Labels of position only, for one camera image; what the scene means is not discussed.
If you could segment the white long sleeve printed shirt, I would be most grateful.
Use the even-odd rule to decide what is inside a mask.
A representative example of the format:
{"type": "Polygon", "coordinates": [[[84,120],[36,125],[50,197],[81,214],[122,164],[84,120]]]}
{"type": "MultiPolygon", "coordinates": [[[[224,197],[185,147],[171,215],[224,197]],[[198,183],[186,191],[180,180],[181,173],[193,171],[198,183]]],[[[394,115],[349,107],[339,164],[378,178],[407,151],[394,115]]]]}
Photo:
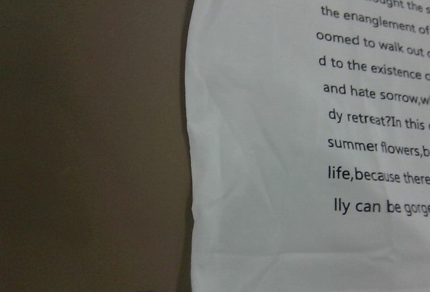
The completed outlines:
{"type": "Polygon", "coordinates": [[[429,290],[429,0],[195,0],[194,291],[429,290]]]}

